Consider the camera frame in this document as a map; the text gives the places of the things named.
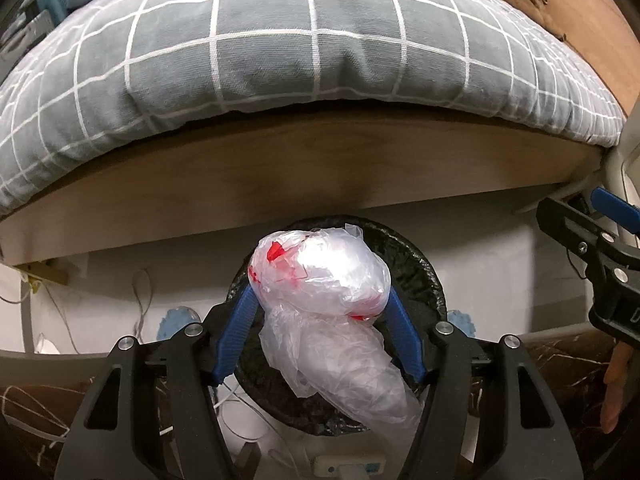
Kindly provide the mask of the person's right hand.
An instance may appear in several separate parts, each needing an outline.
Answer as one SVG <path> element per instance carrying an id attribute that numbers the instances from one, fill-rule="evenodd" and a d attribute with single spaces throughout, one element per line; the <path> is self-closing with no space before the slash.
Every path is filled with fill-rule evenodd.
<path id="1" fill-rule="evenodd" d="M 605 434 L 610 434 L 615 429 L 622 412 L 629 363 L 633 356 L 634 348 L 623 341 L 618 342 L 605 372 L 603 382 L 606 391 L 600 413 L 600 427 Z"/>

